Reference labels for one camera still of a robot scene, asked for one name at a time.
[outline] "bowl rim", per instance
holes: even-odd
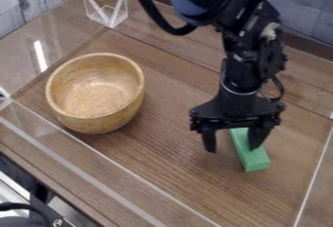
[[[71,65],[73,63],[81,61],[83,58],[89,58],[89,57],[96,57],[96,56],[104,56],[104,57],[118,57],[121,58],[124,61],[128,61],[128,63],[130,63],[140,75],[140,87],[137,90],[137,94],[136,96],[132,98],[132,100],[122,106],[118,108],[114,108],[113,110],[105,112],[105,113],[100,113],[97,115],[92,115],[89,117],[81,117],[75,114],[71,114],[71,112],[66,111],[59,105],[58,103],[54,101],[54,98],[51,96],[51,86],[53,86],[53,82],[55,80],[57,75],[67,68],[69,65]],[[130,59],[129,57],[125,57],[122,55],[118,54],[112,54],[112,53],[93,53],[93,54],[88,54],[79,57],[73,58],[71,60],[69,60],[66,63],[63,63],[61,65],[61,67],[54,71],[54,73],[51,74],[49,81],[47,81],[47,86],[46,86],[46,97],[47,97],[47,101],[50,106],[53,107],[53,109],[62,115],[67,116],[67,117],[73,117],[75,119],[81,119],[81,120],[89,120],[89,119],[98,119],[98,118],[104,118],[108,116],[112,116],[113,114],[118,113],[122,111],[124,108],[126,108],[133,102],[134,100],[140,97],[140,95],[144,92],[144,88],[145,88],[145,75],[144,75],[144,71],[141,66],[137,64],[137,62]]]

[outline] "wooden bowl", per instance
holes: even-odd
[[[70,129],[105,133],[133,119],[144,87],[138,64],[120,55],[100,53],[78,57],[57,69],[46,96],[59,121]]]

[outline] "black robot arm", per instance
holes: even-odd
[[[197,26],[212,24],[223,33],[227,52],[215,99],[190,110],[192,131],[204,135],[207,149],[216,151],[215,133],[221,129],[249,128],[251,148],[263,145],[275,126],[280,125],[280,102],[284,86],[276,74],[285,69],[280,15],[267,0],[170,0],[186,21],[173,28],[153,0],[140,0],[162,29],[174,34],[190,33]],[[281,95],[267,97],[263,83],[272,80]]]

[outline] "green block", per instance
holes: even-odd
[[[271,166],[271,160],[263,146],[255,151],[251,150],[248,131],[249,129],[229,130],[235,148],[241,159],[245,171],[265,170]]]

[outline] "cable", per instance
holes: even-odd
[[[157,25],[172,35],[177,35],[177,36],[182,36],[189,34],[192,31],[196,30],[197,26],[192,25],[190,23],[188,23],[185,26],[180,27],[180,28],[174,28],[168,20],[165,19],[161,11],[158,10],[153,0],[140,0],[140,3],[145,9],[145,11],[148,12],[149,16],[152,17],[152,19],[154,20],[154,22],[157,23]]]
[[[29,204],[11,203],[11,202],[0,204],[0,211],[9,211],[9,210],[14,210],[14,209],[27,209],[30,211],[37,212],[42,216],[45,223],[46,223],[46,226],[47,227],[53,226],[49,217],[46,216],[45,212],[39,208],[37,208]]]

